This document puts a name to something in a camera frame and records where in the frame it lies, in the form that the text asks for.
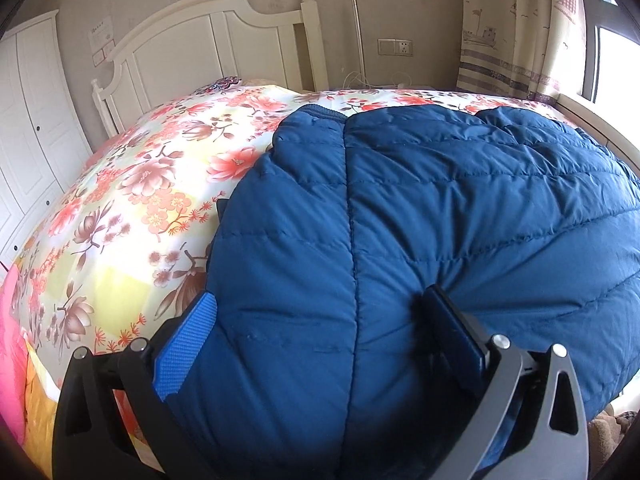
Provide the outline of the blue quilted puffer jacket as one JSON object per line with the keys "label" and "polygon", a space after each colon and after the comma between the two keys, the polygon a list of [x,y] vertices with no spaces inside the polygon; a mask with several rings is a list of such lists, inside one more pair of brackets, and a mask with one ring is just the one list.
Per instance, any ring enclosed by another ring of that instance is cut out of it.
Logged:
{"label": "blue quilted puffer jacket", "polygon": [[213,239],[216,323],[167,402],[225,479],[411,479],[471,415],[439,286],[488,334],[564,344],[585,412],[639,368],[639,181],[530,110],[288,115]]}

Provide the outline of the floral bed sheet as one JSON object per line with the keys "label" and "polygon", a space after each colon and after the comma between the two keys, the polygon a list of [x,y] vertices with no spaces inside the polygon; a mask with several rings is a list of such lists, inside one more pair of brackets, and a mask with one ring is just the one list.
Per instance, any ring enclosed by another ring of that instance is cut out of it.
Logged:
{"label": "floral bed sheet", "polygon": [[190,304],[205,283],[216,203],[269,148],[280,122],[306,104],[345,115],[423,104],[474,114],[503,98],[239,86],[162,104],[104,143],[12,262],[12,314],[27,350],[22,447],[42,472],[52,470],[56,402],[70,354],[80,346],[122,350]]}

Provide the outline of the beige fleece coat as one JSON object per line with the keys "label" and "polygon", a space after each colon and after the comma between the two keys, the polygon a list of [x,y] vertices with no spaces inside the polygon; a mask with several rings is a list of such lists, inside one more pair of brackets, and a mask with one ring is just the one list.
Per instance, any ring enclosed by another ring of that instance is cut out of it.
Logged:
{"label": "beige fleece coat", "polygon": [[593,479],[611,458],[637,415],[636,411],[615,413],[608,405],[588,422],[589,479]]}

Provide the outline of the pink cloth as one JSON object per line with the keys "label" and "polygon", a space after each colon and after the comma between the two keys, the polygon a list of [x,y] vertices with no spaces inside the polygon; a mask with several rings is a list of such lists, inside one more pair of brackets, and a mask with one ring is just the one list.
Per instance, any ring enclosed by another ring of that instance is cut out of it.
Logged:
{"label": "pink cloth", "polygon": [[25,385],[27,350],[20,324],[12,314],[18,279],[14,264],[1,286],[1,418],[19,445],[25,439]]}

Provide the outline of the white wardrobe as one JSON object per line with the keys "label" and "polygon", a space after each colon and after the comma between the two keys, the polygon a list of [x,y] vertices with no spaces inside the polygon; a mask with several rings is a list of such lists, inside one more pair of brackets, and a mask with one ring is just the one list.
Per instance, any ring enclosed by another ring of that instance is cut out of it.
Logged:
{"label": "white wardrobe", "polygon": [[1,39],[2,270],[92,154],[68,90],[57,16],[36,16]]}

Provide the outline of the patterned decorative pillow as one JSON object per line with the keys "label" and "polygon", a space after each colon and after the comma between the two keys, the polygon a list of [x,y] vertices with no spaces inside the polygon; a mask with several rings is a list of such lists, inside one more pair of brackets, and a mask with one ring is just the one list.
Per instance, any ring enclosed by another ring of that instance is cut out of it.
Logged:
{"label": "patterned decorative pillow", "polygon": [[194,94],[213,94],[218,92],[224,92],[235,87],[239,87],[242,84],[242,79],[238,76],[225,76],[224,78],[217,79],[211,84],[201,86],[194,91]]}

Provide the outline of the patterned striped curtain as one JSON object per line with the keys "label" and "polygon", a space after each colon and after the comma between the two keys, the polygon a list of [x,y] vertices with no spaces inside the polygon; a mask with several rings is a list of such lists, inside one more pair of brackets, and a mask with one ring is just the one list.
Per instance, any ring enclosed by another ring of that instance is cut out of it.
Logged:
{"label": "patterned striped curtain", "polygon": [[582,0],[463,0],[457,88],[554,103],[582,92],[586,51]]}

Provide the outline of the white wooden headboard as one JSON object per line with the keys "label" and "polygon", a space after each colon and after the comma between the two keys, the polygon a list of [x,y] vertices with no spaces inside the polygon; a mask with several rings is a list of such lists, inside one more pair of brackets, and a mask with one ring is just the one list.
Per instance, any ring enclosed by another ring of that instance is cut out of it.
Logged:
{"label": "white wooden headboard", "polygon": [[108,136],[143,114],[219,78],[263,79],[295,92],[326,91],[319,7],[265,14],[248,0],[180,0],[144,20],[106,57],[111,82],[93,81],[93,103]]}

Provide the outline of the white standing lamp pole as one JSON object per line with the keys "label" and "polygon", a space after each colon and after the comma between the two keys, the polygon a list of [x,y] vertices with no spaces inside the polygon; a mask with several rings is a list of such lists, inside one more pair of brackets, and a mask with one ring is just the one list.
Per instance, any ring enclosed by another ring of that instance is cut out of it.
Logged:
{"label": "white standing lamp pole", "polygon": [[344,78],[343,88],[349,88],[351,84],[358,84],[358,86],[360,87],[368,88],[369,83],[367,78],[366,54],[364,53],[363,34],[358,0],[350,0],[350,4],[352,5],[352,22],[354,23],[358,67],[356,70],[353,70]]}

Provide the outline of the wall power socket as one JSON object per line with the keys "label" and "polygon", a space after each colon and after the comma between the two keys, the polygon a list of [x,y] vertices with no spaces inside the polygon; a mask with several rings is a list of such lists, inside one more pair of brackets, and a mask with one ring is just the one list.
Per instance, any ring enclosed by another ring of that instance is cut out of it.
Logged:
{"label": "wall power socket", "polygon": [[409,39],[380,38],[378,54],[387,56],[413,56],[413,42]]}

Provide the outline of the dark window frame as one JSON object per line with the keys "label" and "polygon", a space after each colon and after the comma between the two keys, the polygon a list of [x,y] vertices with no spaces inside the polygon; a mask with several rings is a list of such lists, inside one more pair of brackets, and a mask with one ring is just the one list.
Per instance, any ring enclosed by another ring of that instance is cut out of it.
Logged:
{"label": "dark window frame", "polygon": [[582,95],[609,113],[639,102],[639,24],[623,0],[582,0],[587,58]]}

